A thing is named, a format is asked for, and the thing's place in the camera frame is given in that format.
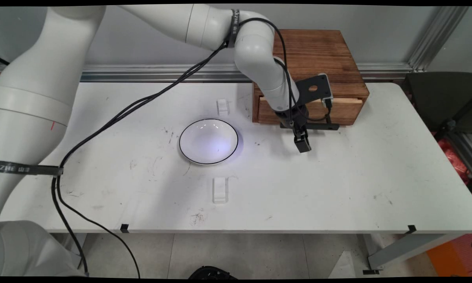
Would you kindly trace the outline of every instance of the cable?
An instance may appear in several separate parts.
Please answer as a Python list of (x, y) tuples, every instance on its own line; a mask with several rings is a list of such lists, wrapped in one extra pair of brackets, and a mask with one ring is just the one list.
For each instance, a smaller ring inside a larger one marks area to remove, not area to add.
[[(274, 59), (274, 61), (275, 61), (276, 63), (278, 63), (284, 70), (286, 70), (286, 69), (285, 69), (285, 65), (283, 65), (283, 63), (281, 63), (281, 62), (280, 62), (279, 60), (277, 60), (277, 59)], [(290, 86), (290, 83), (291, 83), (291, 81), (290, 81), (290, 75), (288, 74), (287, 71), (285, 71), (285, 73), (286, 73), (286, 76), (287, 76), (287, 83), (288, 83), (288, 85)], [(297, 102), (295, 101), (295, 97), (293, 96), (293, 94), (292, 94), (291, 92), (292, 92), (291, 88), (288, 87), (288, 96), (292, 97), (292, 99), (293, 99), (293, 101), (294, 101), (294, 104), (297, 105)], [(300, 108), (299, 108), (298, 106), (297, 106), (297, 111), (299, 111), (299, 113), (300, 113), (304, 118), (308, 119), (309, 121), (312, 121), (312, 122), (319, 122), (319, 121), (325, 120), (325, 119), (327, 118), (327, 116), (330, 115), (331, 110), (332, 110), (332, 107), (328, 107), (328, 108), (329, 108), (329, 112), (328, 112), (327, 114), (325, 114), (325, 117), (319, 118), (319, 119), (310, 119), (310, 118), (308, 118), (308, 117), (300, 110)]]
[[(271, 21), (266, 20), (265, 18), (247, 18), (246, 20), (242, 21), (239, 23), (239, 26), (241, 27), (242, 25), (248, 23), (248, 22), (264, 22), (269, 25), (271, 25), (274, 30), (276, 31), (277, 35), (279, 36), (279, 39), (281, 40), (281, 46), (283, 47), (283, 61), (285, 63), (285, 73), (288, 75), (288, 65), (287, 65), (287, 51), (285, 48), (285, 41), (283, 40), (283, 36), (281, 35), (281, 32), (279, 31), (279, 28), (276, 27), (275, 24), (273, 24)], [(292, 89), (290, 87), (290, 82), (288, 82), (288, 116), (290, 116), (290, 119), (292, 118)]]
[[(193, 75), (195, 72), (197, 72), (198, 70), (200, 70), (202, 67), (204, 67), (208, 62), (209, 60), (211, 60), (218, 52), (220, 52), (220, 50), (223, 50), (227, 47), (227, 42), (224, 41), (220, 47), (215, 50), (208, 58), (206, 58), (205, 60), (201, 61), (200, 63), (192, 66), (191, 68), (189, 68), (186, 72), (184, 72), (174, 83), (170, 84), (169, 86), (167, 86), (166, 88), (164, 88), (163, 90), (161, 90), (160, 92), (158, 93), (155, 93), (153, 95), (150, 95), (148, 97), (144, 97), (144, 98), (141, 98), (133, 103), (131, 103), (130, 105), (128, 105), (126, 108), (124, 108), (122, 111), (120, 111), (116, 116), (114, 116), (110, 121), (108, 121), (103, 127), (101, 127), (99, 130), (97, 130), (96, 132), (94, 132), (93, 134), (91, 134), (90, 136), (88, 136), (87, 138), (85, 138), (83, 141), (81, 141), (80, 143), (78, 143), (76, 146), (74, 146), (66, 155), (65, 157), (63, 158), (63, 160), (61, 161), (59, 167), (60, 168), (63, 168), (63, 166), (65, 165), (65, 163), (68, 161), (68, 158), (70, 158), (70, 156), (77, 150), (79, 149), (81, 146), (83, 146), (85, 143), (87, 143), (88, 141), (92, 140), (92, 138), (94, 138), (95, 136), (97, 136), (98, 134), (101, 134), (103, 131), (105, 131), (106, 129), (108, 129), (109, 127), (111, 127), (112, 125), (114, 125), (115, 123), (119, 122), (120, 120), (124, 119), (126, 116), (128, 116), (129, 114), (133, 113), (134, 111), (136, 111), (137, 109), (139, 109), (140, 107), (144, 106), (145, 104), (149, 103), (150, 101), (156, 99), (157, 97), (159, 97), (160, 95), (162, 95), (163, 93), (165, 93), (166, 91), (170, 90), (171, 88), (173, 88), (174, 86), (176, 86), (177, 84), (179, 84), (180, 82), (184, 81), (185, 79), (187, 79), (188, 77), (190, 77), (191, 75)], [(101, 227), (102, 229), (104, 229), (105, 231), (107, 231), (108, 233), (110, 233), (112, 236), (118, 238), (123, 244), (124, 246), (126, 246), (126, 249), (128, 249), (128, 252), (131, 254), (131, 257), (133, 258), (133, 261), (135, 263), (135, 267), (136, 267), (136, 270), (137, 270), (137, 273), (138, 273), (138, 278), (140, 278), (140, 270), (138, 268), (138, 264), (135, 260), (135, 257), (133, 255), (133, 252), (130, 250), (130, 248), (128, 247), (128, 245), (126, 245), (126, 243), (119, 237), (117, 236), (115, 233), (112, 233), (110, 230), (108, 230), (107, 228), (103, 227), (103, 225), (85, 217), (83, 214), (81, 214), (80, 212), (76, 211), (76, 209), (72, 208), (71, 206), (69, 206), (67, 203), (64, 202), (64, 200), (61, 198), (61, 185), (60, 185), (60, 182), (61, 182), (61, 176), (58, 176), (58, 177), (54, 177), (53, 180), (52, 180), (52, 187), (51, 187), (51, 190), (52, 190), (52, 197), (53, 197), (53, 202), (54, 202), (54, 206), (56, 206), (56, 211), (58, 211), (58, 214), (60, 215), (61, 217), (61, 220), (63, 221), (63, 223), (65, 224), (65, 227), (67, 228), (68, 232), (70, 233), (70, 236), (72, 237), (72, 239), (74, 240), (75, 242), (75, 245), (77, 246), (77, 249), (80, 253), (80, 256), (81, 256), (81, 259), (83, 261), (83, 265), (84, 265), (84, 272), (86, 274), (86, 276), (89, 275), (89, 272), (88, 272), (88, 268), (87, 268), (87, 262), (85, 260), (85, 256), (84, 256), (84, 252), (82, 250), (82, 247), (80, 246), (77, 238), (75, 237), (72, 229), (70, 228), (70, 225), (68, 224), (65, 216), (63, 215), (63, 212), (61, 211), (61, 208), (59, 207), (59, 204), (58, 204), (58, 201), (56, 199), (56, 194), (55, 194), (55, 189), (57, 187), (57, 191), (58, 191), (58, 197), (59, 197), (59, 200), (61, 201), (61, 203), (67, 207), (68, 209), (70, 209), (71, 211), (73, 211), (74, 213), (78, 214), (80, 217), (82, 217), (83, 219), (85, 219), (86, 221), (89, 221), (91, 222), (92, 224), (95, 224), (99, 227)]]
[(4, 64), (5, 66), (8, 66), (10, 63), (5, 61), (4, 59), (0, 58), (0, 63)]
[(99, 224), (98, 222), (96, 221), (93, 221), (87, 217), (85, 217), (83, 214), (81, 214), (80, 212), (76, 211), (76, 209), (72, 208), (71, 206), (69, 206), (62, 198), (61, 198), (61, 189), (60, 189), (60, 178), (57, 179), (57, 191), (58, 191), (58, 198), (59, 198), (59, 201), (61, 201), (61, 203), (66, 206), (68, 209), (70, 209), (71, 211), (77, 213), (80, 217), (82, 217), (84, 220), (86, 221), (89, 221), (91, 222), (92, 224), (95, 224), (96, 226), (99, 226), (101, 227), (103, 230), (107, 231), (108, 233), (110, 233), (112, 236), (116, 237), (117, 239), (119, 239), (119, 241), (121, 241), (124, 246), (126, 247), (126, 249), (128, 249), (128, 252), (131, 254), (131, 257), (133, 258), (133, 262), (135, 263), (135, 267), (136, 267), (136, 271), (138, 272), (138, 278), (140, 278), (140, 269), (138, 268), (138, 264), (136, 262), (136, 259), (135, 259), (135, 256), (133, 255), (133, 252), (131, 251), (131, 249), (128, 247), (128, 245), (126, 244), (126, 242), (124, 242), (124, 240), (117, 236), (115, 233), (112, 233), (112, 231), (108, 230), (107, 228), (103, 227), (103, 225)]
[(85, 273), (86, 276), (89, 276), (89, 272), (87, 270), (87, 262), (85, 261), (85, 256), (84, 256), (84, 253), (82, 252), (82, 247), (80, 246), (80, 243), (78, 242), (78, 240), (75, 237), (72, 229), (70, 228), (70, 225), (68, 224), (68, 222), (65, 218), (65, 215), (63, 215), (63, 212), (61, 211), (61, 208), (59, 207), (58, 201), (56, 200), (55, 187), (56, 187), (56, 178), (53, 178), (52, 179), (52, 184), (51, 184), (51, 194), (52, 194), (52, 200), (54, 202), (54, 206), (56, 207), (56, 211), (58, 211), (58, 214), (61, 217), (61, 220), (65, 224), (66, 229), (70, 233), (70, 236), (75, 241), (75, 245), (77, 246), (77, 249), (80, 253), (80, 258), (82, 259), (82, 263), (84, 264), (84, 273)]
[[(279, 29), (276, 27), (275, 24), (273, 24), (271, 21), (269, 20), (266, 20), (264, 18), (248, 18), (247, 20), (244, 20), (242, 21), (241, 23), (239, 23), (239, 25), (243, 25), (243, 24), (246, 24), (247, 22), (251, 22), (251, 21), (258, 21), (258, 22), (264, 22), (264, 23), (268, 23), (269, 25), (271, 25), (277, 35), (279, 36), (279, 39), (281, 40), (281, 46), (283, 47), (283, 61), (285, 64), (281, 63), (278, 59), (274, 59), (274, 61), (276, 63), (278, 63), (284, 70), (285, 74), (286, 74), (286, 78), (287, 78), (287, 83), (288, 83), (288, 115), (290, 116), (290, 119), (292, 118), (292, 100), (294, 102), (294, 104), (297, 106), (297, 102), (295, 101), (295, 97), (293, 95), (293, 92), (292, 92), (292, 87), (290, 86), (291, 84), (291, 79), (290, 79), (290, 74), (288, 73), (288, 65), (287, 65), (287, 51), (285, 49), (285, 40), (283, 39), (283, 36), (281, 35), (281, 32), (279, 31)], [(323, 118), (319, 118), (319, 119), (311, 119), (309, 117), (307, 117), (300, 109), (299, 109), (299, 106), (297, 106), (297, 111), (299, 111), (299, 113), (304, 117), (306, 118), (307, 120), (309, 121), (312, 121), (312, 122), (319, 122), (319, 121), (323, 121), (327, 118), (327, 116), (330, 115), (331, 113), (331, 107), (328, 107), (329, 108), (329, 112), (325, 115), (325, 117)]]

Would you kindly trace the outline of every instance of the white robotic arm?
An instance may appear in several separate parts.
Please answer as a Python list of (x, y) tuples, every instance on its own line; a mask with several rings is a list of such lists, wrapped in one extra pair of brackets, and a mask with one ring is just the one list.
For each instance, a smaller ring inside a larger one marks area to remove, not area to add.
[[(121, 7), (172, 38), (208, 50), (217, 49), (225, 40), (232, 18), (231, 10), (204, 4)], [(1, 161), (37, 165), (60, 143), (71, 115), (85, 54), (104, 13), (105, 6), (49, 7), (38, 41), (2, 72)], [(251, 11), (241, 11), (240, 17), (241, 21), (265, 18)], [(288, 84), (283, 69), (272, 56), (273, 44), (274, 30), (270, 25), (248, 22), (237, 34), (234, 60), (239, 70), (258, 84), (272, 109), (284, 112), (290, 108)], [(293, 81), (291, 88), (298, 100), (299, 91)], [(0, 213), (23, 176), (0, 173)], [(73, 274), (65, 270), (73, 269), (67, 263), (71, 261), (67, 258), (69, 254), (49, 240), (47, 232), (39, 236), (35, 225), (0, 224), (0, 275)], [(16, 250), (36, 254), (6, 253)]]

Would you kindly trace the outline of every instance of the floor tile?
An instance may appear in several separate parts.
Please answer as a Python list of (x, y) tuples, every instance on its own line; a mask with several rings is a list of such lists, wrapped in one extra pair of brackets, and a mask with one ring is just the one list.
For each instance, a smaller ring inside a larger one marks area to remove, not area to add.
[[(172, 233), (121, 233), (133, 252), (141, 278), (167, 278)], [(89, 233), (83, 251), (91, 277), (136, 278), (136, 268), (126, 247), (108, 233)]]
[(211, 265), (238, 279), (308, 278), (301, 234), (175, 234), (168, 278)]
[[(402, 235), (382, 234), (383, 246), (388, 246)], [(437, 276), (426, 253), (401, 263), (390, 265), (380, 275), (363, 275), (369, 269), (367, 247), (361, 234), (304, 234), (304, 246), (311, 278), (328, 278), (342, 251), (351, 251), (356, 277)]]
[(369, 269), (363, 237), (356, 234), (304, 234), (309, 276), (328, 278), (343, 251), (350, 251), (356, 277)]

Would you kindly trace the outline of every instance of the gray wall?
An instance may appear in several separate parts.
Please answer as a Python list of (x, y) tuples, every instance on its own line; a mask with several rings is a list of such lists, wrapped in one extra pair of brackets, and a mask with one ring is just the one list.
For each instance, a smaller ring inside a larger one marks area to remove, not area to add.
[[(280, 29), (340, 30), (357, 63), (403, 63), (437, 7), (211, 4), (266, 15)], [(0, 7), (0, 56), (9, 61), (38, 38), (45, 7)], [(87, 64), (192, 64), (209, 52), (170, 39), (126, 11), (108, 6), (86, 58)], [(223, 50), (212, 63), (233, 63)]]
[(472, 7), (427, 68), (430, 72), (472, 72)]

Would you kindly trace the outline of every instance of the table surface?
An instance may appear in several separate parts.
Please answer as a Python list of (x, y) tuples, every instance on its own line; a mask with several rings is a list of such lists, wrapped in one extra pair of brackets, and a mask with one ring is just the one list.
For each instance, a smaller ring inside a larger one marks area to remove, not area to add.
[[(131, 102), (163, 83), (81, 83), (65, 138), (43, 162), (67, 151)], [(251, 84), (185, 83), (142, 107), (71, 156), (63, 199), (110, 230), (130, 233), (472, 233), (472, 196), (396, 84), (367, 84), (356, 122), (309, 131), (299, 154), (289, 130), (252, 123)], [(225, 98), (229, 115), (217, 115)], [(178, 149), (185, 127), (220, 118), (238, 132), (224, 163), (189, 163)], [(213, 204), (214, 177), (228, 178), (229, 201)], [(49, 176), (27, 176), (1, 221), (30, 220), (65, 232)], [(64, 209), (72, 229), (101, 232)]]

